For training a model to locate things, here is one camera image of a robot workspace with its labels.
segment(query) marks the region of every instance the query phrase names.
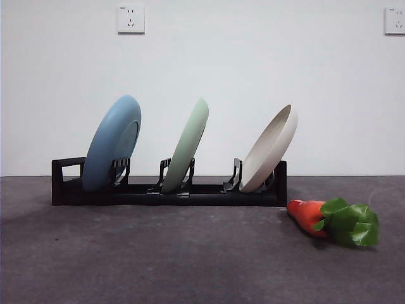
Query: carrot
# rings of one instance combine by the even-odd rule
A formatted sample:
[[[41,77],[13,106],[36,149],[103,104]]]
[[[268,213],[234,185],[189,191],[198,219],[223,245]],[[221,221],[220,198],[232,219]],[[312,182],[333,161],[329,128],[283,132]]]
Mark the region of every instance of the carrot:
[[[324,201],[293,200],[287,205],[288,213],[306,232],[317,238],[327,238],[328,234],[322,229],[315,231],[312,226],[324,218],[321,207]]]

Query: black dish rack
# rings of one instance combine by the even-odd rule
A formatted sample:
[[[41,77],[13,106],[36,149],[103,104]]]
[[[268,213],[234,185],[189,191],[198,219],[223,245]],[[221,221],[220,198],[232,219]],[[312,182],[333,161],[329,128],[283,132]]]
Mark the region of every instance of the black dish rack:
[[[195,159],[189,166],[189,176],[172,193],[162,193],[164,170],[170,158],[160,161],[159,180],[156,184],[129,184],[130,159],[115,160],[111,164],[111,182],[101,190],[86,192],[82,187],[82,173],[86,157],[52,161],[52,205],[176,205],[176,206],[281,206],[287,204],[287,162],[280,161],[275,170],[253,193],[239,191],[242,177],[242,161],[234,159],[231,178],[222,184],[193,183]],[[63,179],[63,167],[80,165],[80,177]],[[125,175],[115,182],[117,170]],[[145,177],[137,177],[142,182]]]

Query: white wall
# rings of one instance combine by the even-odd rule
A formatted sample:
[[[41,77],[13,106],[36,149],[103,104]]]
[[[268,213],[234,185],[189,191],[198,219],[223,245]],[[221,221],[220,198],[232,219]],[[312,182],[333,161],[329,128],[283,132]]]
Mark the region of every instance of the white wall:
[[[230,174],[287,103],[290,175],[405,174],[405,37],[383,34],[404,0],[145,0],[146,35],[118,36],[123,3],[2,1],[2,175],[85,156],[124,94],[143,115],[135,175],[157,174],[201,96],[198,175]]]

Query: wall socket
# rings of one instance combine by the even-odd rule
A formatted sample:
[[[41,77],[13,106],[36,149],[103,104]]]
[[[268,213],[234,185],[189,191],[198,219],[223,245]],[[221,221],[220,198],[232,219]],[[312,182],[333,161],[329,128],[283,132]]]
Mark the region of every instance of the wall socket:
[[[145,33],[145,8],[141,4],[121,5],[117,8],[119,34]]]
[[[405,8],[385,8],[385,35],[405,35]]]

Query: gray floor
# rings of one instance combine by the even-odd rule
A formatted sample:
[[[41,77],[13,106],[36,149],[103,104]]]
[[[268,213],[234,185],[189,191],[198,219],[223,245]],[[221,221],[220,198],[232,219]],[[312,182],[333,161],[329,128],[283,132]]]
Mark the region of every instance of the gray floor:
[[[51,206],[1,179],[1,303],[405,303],[405,177],[289,177],[289,199],[368,203],[380,244],[307,237],[284,208]]]

